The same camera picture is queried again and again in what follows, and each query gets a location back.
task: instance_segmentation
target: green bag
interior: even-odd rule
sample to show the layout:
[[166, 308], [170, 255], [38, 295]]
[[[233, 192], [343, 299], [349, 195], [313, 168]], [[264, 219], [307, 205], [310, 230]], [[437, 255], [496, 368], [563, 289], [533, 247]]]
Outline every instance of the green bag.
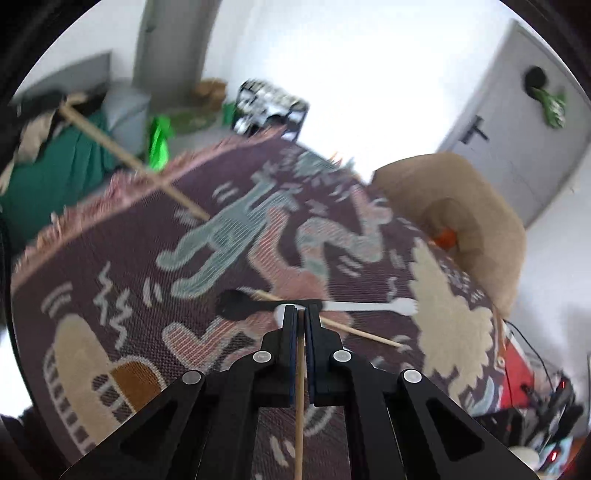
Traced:
[[156, 116], [152, 120], [150, 129], [150, 153], [148, 166], [155, 171], [161, 171], [170, 159], [167, 139], [174, 136], [170, 118], [164, 115]]

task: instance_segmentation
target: wooden stick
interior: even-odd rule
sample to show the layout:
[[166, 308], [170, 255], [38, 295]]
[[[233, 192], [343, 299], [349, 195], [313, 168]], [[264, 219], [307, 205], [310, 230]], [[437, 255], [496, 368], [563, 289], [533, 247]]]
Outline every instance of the wooden stick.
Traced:
[[70, 105], [63, 103], [60, 107], [63, 117], [76, 126], [82, 133], [88, 135], [92, 140], [106, 148], [115, 157], [121, 160], [129, 168], [133, 168], [139, 174], [148, 177], [160, 190], [173, 200], [184, 206], [196, 218], [207, 222], [211, 217], [199, 205], [187, 197], [184, 193], [166, 183], [160, 175], [147, 168], [139, 159], [134, 157], [126, 149], [109, 138], [102, 130], [91, 124], [83, 115], [79, 114]]
[[304, 384], [306, 376], [306, 356], [304, 355], [303, 317], [298, 313], [298, 336], [295, 353], [295, 473], [294, 480], [302, 480], [304, 471]]
[[[266, 291], [263, 290], [255, 290], [255, 294], [258, 295], [260, 298], [265, 299], [265, 300], [271, 300], [271, 301], [283, 301], [283, 299], [268, 293]], [[352, 327], [347, 327], [346, 325], [343, 325], [342, 323], [339, 322], [335, 322], [334, 320], [330, 320], [328, 318], [323, 317], [322, 315], [320, 316], [320, 321], [328, 326], [331, 327], [332, 329], [335, 330], [342, 330], [343, 332], [347, 332], [347, 333], [352, 333], [353, 335], [357, 335], [363, 338], [367, 338], [369, 340], [373, 340], [375, 342], [380, 342], [380, 343], [384, 343], [386, 345], [390, 345], [390, 346], [395, 346], [395, 347], [401, 347], [402, 344], [398, 343], [398, 342], [394, 342], [393, 340], [388, 340], [387, 338], [383, 338], [380, 337], [378, 335], [374, 335], [373, 333], [368, 333], [368, 332], [364, 332], [362, 330], [357, 330], [356, 328], [352, 328]]]

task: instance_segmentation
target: door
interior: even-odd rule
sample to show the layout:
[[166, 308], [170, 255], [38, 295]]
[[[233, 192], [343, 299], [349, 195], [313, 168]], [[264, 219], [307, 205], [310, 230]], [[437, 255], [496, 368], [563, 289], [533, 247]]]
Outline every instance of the door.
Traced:
[[201, 77], [220, 0], [148, 0], [134, 83], [152, 109], [187, 106]]
[[[566, 124], [546, 125], [539, 102], [524, 90], [532, 67], [545, 89], [566, 94]], [[440, 151], [468, 159], [528, 226], [552, 201], [591, 140], [591, 106], [552, 52], [517, 22], [487, 78]]]

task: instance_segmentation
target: white door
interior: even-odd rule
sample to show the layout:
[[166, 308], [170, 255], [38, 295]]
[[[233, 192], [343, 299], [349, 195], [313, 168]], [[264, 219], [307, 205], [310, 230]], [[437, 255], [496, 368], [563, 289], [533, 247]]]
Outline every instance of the white door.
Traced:
[[[524, 74], [532, 66], [544, 70], [550, 93], [566, 93], [563, 129], [546, 125], [541, 104], [524, 90]], [[528, 226], [578, 165], [590, 140], [588, 98], [560, 60], [515, 23], [440, 151], [468, 159]]]

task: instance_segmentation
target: green cloth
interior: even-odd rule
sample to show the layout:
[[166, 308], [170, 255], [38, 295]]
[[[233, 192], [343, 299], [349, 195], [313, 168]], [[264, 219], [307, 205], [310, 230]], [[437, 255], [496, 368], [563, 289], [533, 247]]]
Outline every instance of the green cloth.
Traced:
[[[106, 131], [101, 111], [88, 120]], [[0, 196], [12, 251], [21, 251], [51, 223], [53, 212], [61, 214], [65, 206], [75, 205], [117, 166], [113, 155], [76, 127], [64, 129], [51, 140], [37, 162], [16, 165], [7, 192]]]
[[170, 153], [168, 152], [167, 138], [174, 136], [170, 118], [164, 115], [156, 116], [152, 120], [150, 132], [150, 158], [148, 166], [155, 171], [162, 170], [168, 163]]

